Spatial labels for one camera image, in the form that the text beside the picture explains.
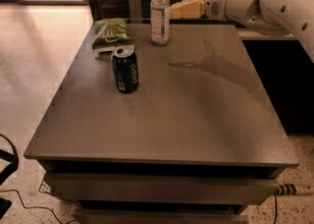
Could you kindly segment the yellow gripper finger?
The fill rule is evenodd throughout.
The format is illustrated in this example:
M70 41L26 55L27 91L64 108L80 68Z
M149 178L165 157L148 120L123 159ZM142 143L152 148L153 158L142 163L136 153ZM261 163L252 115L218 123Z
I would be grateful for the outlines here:
M187 0L173 4L170 7L172 19L198 19L205 14L202 0Z
M194 1L194 0L182 0L180 2L176 2L176 3L172 4L171 7L180 7L184 4L187 4L187 3L192 2L192 1Z

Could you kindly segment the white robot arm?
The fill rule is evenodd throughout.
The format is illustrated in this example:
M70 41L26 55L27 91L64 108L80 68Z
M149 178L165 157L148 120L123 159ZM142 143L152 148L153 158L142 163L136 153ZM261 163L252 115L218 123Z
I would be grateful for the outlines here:
M262 34L293 34L314 61L314 0L183 0L170 9L172 19L238 22Z

